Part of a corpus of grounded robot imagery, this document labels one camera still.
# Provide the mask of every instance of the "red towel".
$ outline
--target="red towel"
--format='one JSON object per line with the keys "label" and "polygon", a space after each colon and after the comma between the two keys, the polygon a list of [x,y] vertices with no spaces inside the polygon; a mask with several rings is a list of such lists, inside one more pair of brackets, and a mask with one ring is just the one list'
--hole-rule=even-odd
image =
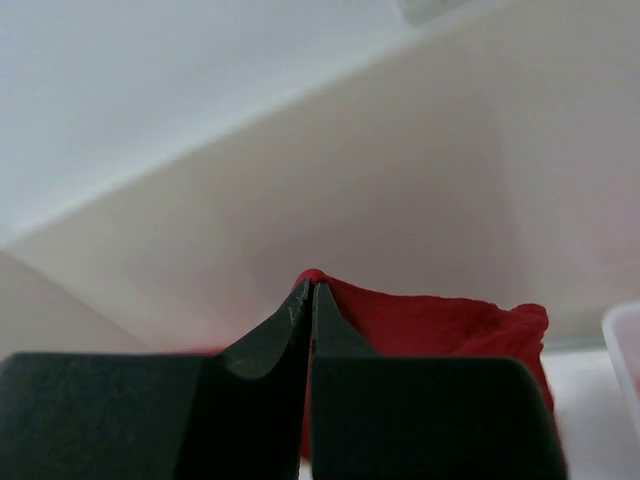
{"label": "red towel", "polygon": [[[371,346],[383,355],[487,355],[519,359],[537,379],[553,413],[553,397],[540,353],[549,326],[544,307],[520,305],[501,310],[491,303],[465,298],[397,296],[364,290],[307,270],[302,279],[329,284],[338,308]],[[309,381],[301,455],[309,458]]]}

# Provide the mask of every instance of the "red cloth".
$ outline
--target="red cloth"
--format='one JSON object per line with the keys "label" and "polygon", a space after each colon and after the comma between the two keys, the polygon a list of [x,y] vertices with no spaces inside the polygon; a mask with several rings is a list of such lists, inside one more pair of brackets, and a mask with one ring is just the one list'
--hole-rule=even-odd
{"label": "red cloth", "polygon": [[[350,285],[320,270],[307,270],[296,284],[305,278],[327,282],[344,318],[383,355],[519,359],[542,387],[553,413],[553,397],[540,363],[542,337],[549,326],[544,307],[526,304],[507,311],[465,298],[387,295]],[[301,449],[304,458],[310,454],[309,385],[308,381]]]}

